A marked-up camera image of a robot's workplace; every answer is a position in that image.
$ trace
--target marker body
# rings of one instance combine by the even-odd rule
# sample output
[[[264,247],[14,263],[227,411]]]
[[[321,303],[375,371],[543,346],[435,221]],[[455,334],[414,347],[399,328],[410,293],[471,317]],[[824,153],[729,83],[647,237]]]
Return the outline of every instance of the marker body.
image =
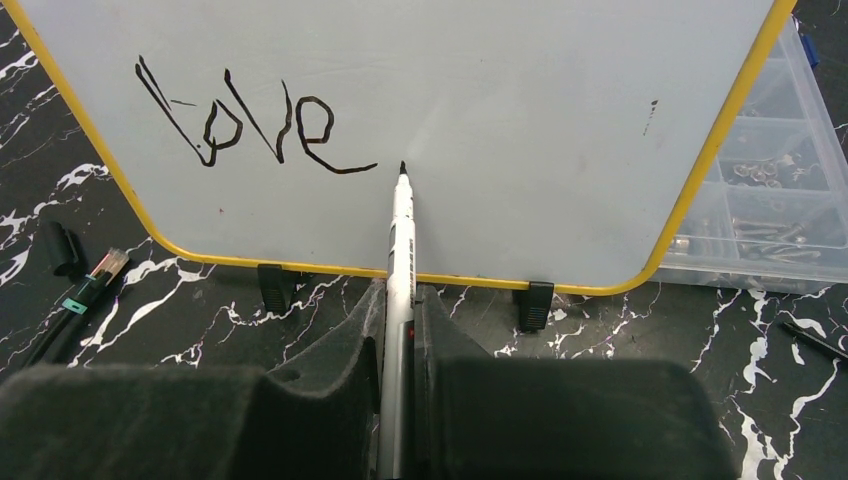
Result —
[[[415,308],[415,221],[412,187],[402,173],[395,186],[390,233],[389,278],[386,282],[386,329],[380,400],[377,478],[406,476],[404,458],[412,440],[407,411],[412,378],[412,324]]]

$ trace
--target yellow whiteboard frame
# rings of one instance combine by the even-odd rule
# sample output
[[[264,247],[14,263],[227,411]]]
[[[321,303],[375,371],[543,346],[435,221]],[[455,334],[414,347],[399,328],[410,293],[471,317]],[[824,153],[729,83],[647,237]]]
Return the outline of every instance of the yellow whiteboard frame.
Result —
[[[156,240],[156,242],[171,253],[179,255],[187,260],[200,263],[217,263],[238,267],[256,267],[260,263],[272,263],[279,264],[288,270],[301,272],[354,275],[360,277],[386,276],[385,270],[369,268],[314,265],[309,263],[258,260],[254,258],[203,255],[189,252],[165,238],[165,236],[162,235],[162,233],[156,228],[156,225],[153,224],[153,220],[142,206],[141,200],[136,195],[123,171],[121,171],[118,167],[118,162],[115,161],[115,157],[112,156],[112,153],[106,147],[106,142],[100,136],[100,133],[94,126],[91,118],[89,118],[83,108],[82,103],[80,103],[79,99],[74,94],[71,85],[59,70],[59,66],[53,60],[53,57],[47,50],[47,47],[41,41],[41,38],[38,36],[38,32],[33,27],[32,23],[30,23],[29,18],[18,3],[18,0],[2,0],[2,2],[5,5],[6,10],[8,10],[9,15],[12,17],[12,20],[20,29],[24,39],[27,43],[29,43],[33,52],[35,52],[35,55],[44,67],[47,75],[56,85],[56,88],[59,90],[62,98],[65,99],[65,102],[68,104],[71,112],[74,114],[83,131],[88,136],[91,144],[94,146],[94,149],[97,151],[98,155],[100,155],[103,163],[105,163],[109,168],[109,171],[112,173],[112,177],[114,177],[115,182],[117,182],[121,189],[121,192],[123,192],[124,196],[127,197],[133,211],[135,211],[135,214],[138,216],[139,220],[141,220],[141,224],[144,225],[144,228],[150,233],[150,236]],[[669,215],[668,221],[657,239],[657,244],[654,246],[654,250],[648,257],[648,261],[642,271],[635,277],[619,285],[613,285],[610,287],[556,285],[556,292],[576,293],[581,295],[614,295],[638,287],[647,281],[654,272],[656,272],[663,257],[665,256],[668,246],[671,244],[672,238],[677,233],[677,229],[680,227],[680,224],[683,222],[683,218],[686,216],[689,206],[695,199],[698,189],[707,177],[707,173],[713,164],[713,160],[715,159],[719,148],[721,148],[722,143],[724,143],[724,139],[727,137],[728,133],[730,133],[730,129],[736,119],[736,114],[744,105],[748,92],[750,92],[751,88],[754,86],[754,82],[756,82],[757,77],[760,74],[760,70],[762,70],[763,65],[765,65],[766,59],[768,58],[775,41],[780,35],[786,20],[792,13],[792,8],[794,6],[795,0],[775,0],[772,4],[762,27],[760,27],[757,39],[751,46],[751,50],[748,52],[748,56],[745,58],[745,62],[742,64],[742,68],[739,70],[736,80],[730,88],[730,93],[728,93],[727,98],[724,101],[724,105],[722,105],[721,110],[719,111],[718,118],[715,123],[713,123],[709,135],[707,135],[704,146],[701,148],[701,153],[698,155],[695,165],[692,167],[692,171],[686,179],[683,190],[680,192],[680,196],[677,198],[677,201],[671,210],[671,215]],[[419,273],[418,281],[469,285],[474,287],[508,288],[515,290],[528,288],[527,281],[496,280],[457,275],[436,275],[431,273]]]

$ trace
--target white board surface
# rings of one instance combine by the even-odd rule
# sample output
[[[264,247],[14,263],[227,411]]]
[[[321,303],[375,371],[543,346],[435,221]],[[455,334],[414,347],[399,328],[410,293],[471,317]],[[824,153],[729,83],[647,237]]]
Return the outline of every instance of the white board surface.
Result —
[[[580,291],[645,268],[773,0],[18,3],[174,245],[384,270],[405,160],[419,272]]]

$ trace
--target handwritten word love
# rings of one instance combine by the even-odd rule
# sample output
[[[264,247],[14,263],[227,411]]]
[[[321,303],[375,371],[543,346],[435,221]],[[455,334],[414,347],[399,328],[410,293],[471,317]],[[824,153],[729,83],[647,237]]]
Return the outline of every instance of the handwritten word love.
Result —
[[[138,56],[138,62],[135,64],[135,74],[141,83],[144,84],[144,87],[147,89],[147,92],[153,97],[153,100],[156,101],[156,104],[159,105],[159,108],[162,109],[162,112],[165,113],[165,116],[168,117],[168,120],[171,121],[171,125],[177,129],[180,136],[183,137],[183,140],[186,141],[189,147],[197,154],[197,158],[200,159],[200,163],[205,167],[213,167],[215,166],[215,162],[217,160],[218,152],[220,150],[224,150],[230,147],[234,147],[239,140],[241,140],[242,130],[244,129],[244,123],[238,118],[235,114],[233,114],[232,110],[230,110],[224,102],[220,99],[215,99],[212,102],[212,106],[209,110],[209,116],[206,117],[206,125],[203,129],[203,141],[206,145],[209,146],[209,158],[204,157],[204,155],[200,152],[200,145],[195,145],[192,142],[188,135],[186,135],[185,131],[180,127],[177,121],[174,119],[174,116],[171,114],[171,105],[168,102],[168,99],[165,98],[165,95],[162,93],[162,89],[159,88],[159,83],[156,81],[156,78],[150,73],[150,69],[147,68],[147,64],[144,62],[144,57],[141,55]],[[250,109],[247,108],[247,104],[242,100],[241,95],[239,95],[236,87],[233,85],[232,75],[230,74],[230,69],[224,69],[224,83],[227,85],[227,88],[232,93],[233,98],[235,98],[236,103],[238,103],[239,107],[241,107],[244,114],[247,116],[247,120],[253,126],[259,136],[262,137],[262,140],[265,142],[265,145],[268,146],[268,149],[271,150],[271,154],[274,155],[274,158],[277,159],[278,162],[285,163],[285,158],[283,157],[283,140],[286,137],[286,134],[289,133],[292,127],[292,102],[289,97],[289,89],[286,87],[286,82],[280,80],[280,83],[283,84],[283,92],[286,95],[286,123],[283,128],[277,133],[277,141],[274,147],[271,146],[271,143],[268,141],[268,138],[265,136],[265,133],[259,127],[259,124],[256,122],[256,119],[253,117],[253,114],[250,113]],[[175,103],[181,103],[184,105],[191,105],[185,102],[179,102],[173,100]],[[324,133],[320,137],[307,137],[306,133],[303,131],[303,106],[307,103],[314,103],[321,107],[324,112],[327,114],[327,123],[324,125]],[[212,135],[212,124],[215,123],[215,120],[218,118],[218,110],[222,110],[224,114],[233,122],[235,125],[235,132],[233,133],[232,138],[229,140],[219,142],[218,139]],[[309,147],[312,144],[325,144],[330,139],[330,131],[333,129],[333,124],[335,123],[335,116],[333,115],[333,110],[330,109],[330,106],[324,103],[318,97],[302,97],[297,101],[297,105],[294,107],[294,116],[295,121],[297,122],[297,136],[300,138],[300,145],[303,148],[303,153],[309,156],[312,160],[315,160],[321,166],[326,168],[327,170],[339,174],[344,175],[347,173],[357,173],[357,172],[365,172],[371,170],[376,167],[376,163],[372,163],[370,165],[366,165],[364,167],[354,167],[354,168],[336,168],[315,154],[312,149]]]

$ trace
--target black marble table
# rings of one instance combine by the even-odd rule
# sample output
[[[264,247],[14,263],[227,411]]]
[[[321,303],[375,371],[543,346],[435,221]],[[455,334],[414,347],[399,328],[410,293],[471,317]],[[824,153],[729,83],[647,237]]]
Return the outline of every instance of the black marble table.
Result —
[[[801,28],[840,139],[848,136],[848,3],[801,1]],[[281,365],[340,322],[371,280],[311,277],[266,313],[250,270],[192,263],[154,244],[37,58],[0,8],[0,381],[21,365],[71,284],[51,275],[38,225],[57,219],[90,262],[134,261],[123,285],[59,353],[105,363]],[[539,334],[515,329],[507,291],[439,286],[452,318],[495,356],[660,358],[707,389],[743,478],[848,476],[848,377],[777,328],[794,319],[848,347],[848,286],[812,295],[648,283],[613,297],[558,296]]]

